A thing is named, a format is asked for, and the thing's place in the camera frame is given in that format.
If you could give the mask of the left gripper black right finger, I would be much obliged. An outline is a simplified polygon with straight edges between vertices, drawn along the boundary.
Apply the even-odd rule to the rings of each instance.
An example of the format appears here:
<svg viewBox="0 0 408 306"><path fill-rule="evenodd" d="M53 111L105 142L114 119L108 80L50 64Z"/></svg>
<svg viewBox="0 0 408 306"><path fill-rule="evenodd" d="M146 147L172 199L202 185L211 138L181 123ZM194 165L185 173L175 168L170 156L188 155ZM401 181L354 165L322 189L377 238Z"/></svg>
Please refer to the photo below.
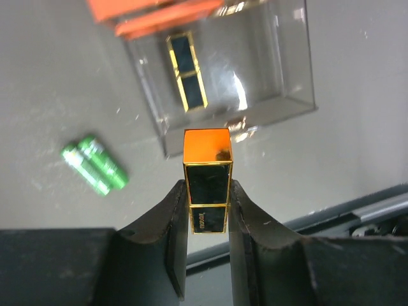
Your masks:
<svg viewBox="0 0 408 306"><path fill-rule="evenodd" d="M230 187L229 258L234 305L317 305L301 235Z"/></svg>

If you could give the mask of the orange drawer box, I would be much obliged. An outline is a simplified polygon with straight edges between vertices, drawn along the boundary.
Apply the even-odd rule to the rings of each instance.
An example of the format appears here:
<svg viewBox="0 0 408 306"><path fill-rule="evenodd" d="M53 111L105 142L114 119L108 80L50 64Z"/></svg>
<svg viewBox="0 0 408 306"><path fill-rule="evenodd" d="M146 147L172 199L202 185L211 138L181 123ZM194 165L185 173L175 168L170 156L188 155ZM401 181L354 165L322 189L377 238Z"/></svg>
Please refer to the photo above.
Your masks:
<svg viewBox="0 0 408 306"><path fill-rule="evenodd" d="M207 18L224 1L87 1L98 24L132 40Z"/></svg>

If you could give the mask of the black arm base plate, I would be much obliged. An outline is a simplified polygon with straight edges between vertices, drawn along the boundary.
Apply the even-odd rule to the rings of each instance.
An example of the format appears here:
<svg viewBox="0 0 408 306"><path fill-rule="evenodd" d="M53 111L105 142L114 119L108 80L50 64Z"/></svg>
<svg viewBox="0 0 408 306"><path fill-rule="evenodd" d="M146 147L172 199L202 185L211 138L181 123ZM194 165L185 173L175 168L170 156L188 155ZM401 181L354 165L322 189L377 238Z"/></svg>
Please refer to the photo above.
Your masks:
<svg viewBox="0 0 408 306"><path fill-rule="evenodd" d="M407 184L362 196L334 207L285 222L302 235L348 235L354 229L407 213ZM230 262L229 243L224 242L187 257L187 274L200 273Z"/></svg>

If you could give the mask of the gold black compact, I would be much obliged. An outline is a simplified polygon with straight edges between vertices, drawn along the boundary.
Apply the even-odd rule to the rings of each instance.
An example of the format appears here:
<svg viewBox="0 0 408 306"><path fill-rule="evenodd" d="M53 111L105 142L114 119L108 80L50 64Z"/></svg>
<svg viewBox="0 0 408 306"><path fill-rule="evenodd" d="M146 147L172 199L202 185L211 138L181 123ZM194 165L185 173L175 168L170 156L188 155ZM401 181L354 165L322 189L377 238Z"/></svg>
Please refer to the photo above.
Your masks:
<svg viewBox="0 0 408 306"><path fill-rule="evenodd" d="M183 166L192 233L225 233L233 169L229 129L185 130Z"/></svg>
<svg viewBox="0 0 408 306"><path fill-rule="evenodd" d="M184 111L206 108L208 100L192 32L169 35L166 46Z"/></svg>

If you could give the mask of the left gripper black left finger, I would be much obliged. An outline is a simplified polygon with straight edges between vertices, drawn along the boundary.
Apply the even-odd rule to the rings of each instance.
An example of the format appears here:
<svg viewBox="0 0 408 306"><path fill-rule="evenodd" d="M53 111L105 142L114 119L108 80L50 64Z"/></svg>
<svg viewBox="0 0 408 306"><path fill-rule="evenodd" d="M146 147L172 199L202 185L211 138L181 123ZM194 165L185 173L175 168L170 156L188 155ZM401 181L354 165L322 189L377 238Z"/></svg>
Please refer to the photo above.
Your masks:
<svg viewBox="0 0 408 306"><path fill-rule="evenodd" d="M186 290L187 227L187 187L179 180L114 234L92 304L179 305Z"/></svg>

